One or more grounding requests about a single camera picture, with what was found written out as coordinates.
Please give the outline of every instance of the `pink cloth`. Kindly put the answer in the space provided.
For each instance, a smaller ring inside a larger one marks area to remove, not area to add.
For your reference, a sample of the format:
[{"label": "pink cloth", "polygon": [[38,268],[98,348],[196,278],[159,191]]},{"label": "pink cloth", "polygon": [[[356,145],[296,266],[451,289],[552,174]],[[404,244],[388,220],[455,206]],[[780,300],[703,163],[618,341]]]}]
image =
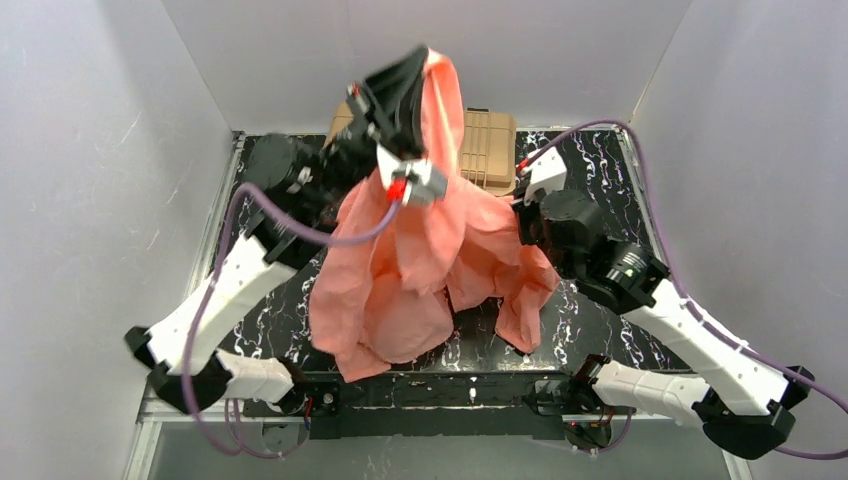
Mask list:
[{"label": "pink cloth", "polygon": [[[330,249],[309,300],[315,348],[335,356],[348,382],[412,361],[447,340],[455,310],[503,297],[495,331],[524,352],[540,342],[539,310],[559,278],[536,247],[522,246],[510,199],[459,175],[465,125],[450,60],[430,51],[421,125],[428,158],[448,175],[443,200],[406,207],[375,240]],[[362,233],[388,209],[377,172],[345,198],[339,236]]]}]

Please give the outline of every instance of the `white enclosure wall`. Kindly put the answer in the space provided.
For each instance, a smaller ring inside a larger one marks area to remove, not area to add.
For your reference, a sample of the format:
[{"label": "white enclosure wall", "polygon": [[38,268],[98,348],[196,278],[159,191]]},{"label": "white enclosure wall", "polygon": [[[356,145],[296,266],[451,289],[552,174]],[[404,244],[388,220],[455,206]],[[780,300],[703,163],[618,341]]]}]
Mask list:
[{"label": "white enclosure wall", "polygon": [[[696,0],[633,124],[678,275],[754,348],[848,394],[848,3]],[[848,447],[819,396],[793,447]],[[757,479],[846,478],[777,453]]]},{"label": "white enclosure wall", "polygon": [[2,6],[0,476],[113,480],[231,134],[159,2]]},{"label": "white enclosure wall", "polygon": [[690,0],[164,0],[233,129],[324,132],[344,88],[424,42],[466,106],[629,119]]}]

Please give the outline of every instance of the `red connector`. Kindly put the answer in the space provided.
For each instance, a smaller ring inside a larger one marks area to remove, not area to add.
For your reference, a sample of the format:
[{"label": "red connector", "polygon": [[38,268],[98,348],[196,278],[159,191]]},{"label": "red connector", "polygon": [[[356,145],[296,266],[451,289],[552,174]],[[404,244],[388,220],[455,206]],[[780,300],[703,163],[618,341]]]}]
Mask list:
[{"label": "red connector", "polygon": [[403,194],[406,192],[406,179],[398,178],[389,185],[386,189],[386,198],[391,201],[403,200]]}]

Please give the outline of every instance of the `black marble surface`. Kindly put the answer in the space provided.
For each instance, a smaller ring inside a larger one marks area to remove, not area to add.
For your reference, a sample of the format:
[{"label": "black marble surface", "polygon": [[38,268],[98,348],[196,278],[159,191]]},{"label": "black marble surface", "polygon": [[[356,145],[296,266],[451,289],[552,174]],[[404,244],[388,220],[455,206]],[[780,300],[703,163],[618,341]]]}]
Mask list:
[{"label": "black marble surface", "polygon": [[[519,132],[516,161],[548,143],[558,132]],[[250,155],[256,137],[245,141],[242,159]],[[320,146],[323,135],[304,141]],[[582,189],[607,210],[610,232],[623,239],[648,243],[641,209],[617,134],[611,130],[583,131],[557,147],[568,168],[567,187]],[[235,185],[244,175],[238,166]],[[246,201],[239,216],[242,226],[256,207]],[[312,348],[308,328],[309,293],[324,253],[287,284],[269,294],[222,343],[238,354],[266,358],[285,355],[306,372],[333,372],[332,356]],[[685,369],[686,365],[649,334],[598,306],[567,281],[542,310],[542,344],[521,355],[494,333],[498,299],[459,312],[453,335],[416,361],[395,365],[393,372],[545,372],[576,369],[590,353],[603,353],[642,369]]]}]

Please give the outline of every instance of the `tan box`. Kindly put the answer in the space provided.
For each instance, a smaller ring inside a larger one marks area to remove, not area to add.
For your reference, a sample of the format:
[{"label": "tan box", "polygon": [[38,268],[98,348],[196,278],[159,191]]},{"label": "tan box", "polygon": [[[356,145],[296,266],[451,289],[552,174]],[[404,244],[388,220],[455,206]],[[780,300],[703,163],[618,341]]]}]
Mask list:
[{"label": "tan box", "polygon": [[[353,120],[342,103],[327,141]],[[508,113],[475,110],[465,112],[465,134],[459,155],[460,174],[492,195],[501,196],[515,188],[515,119]]]}]

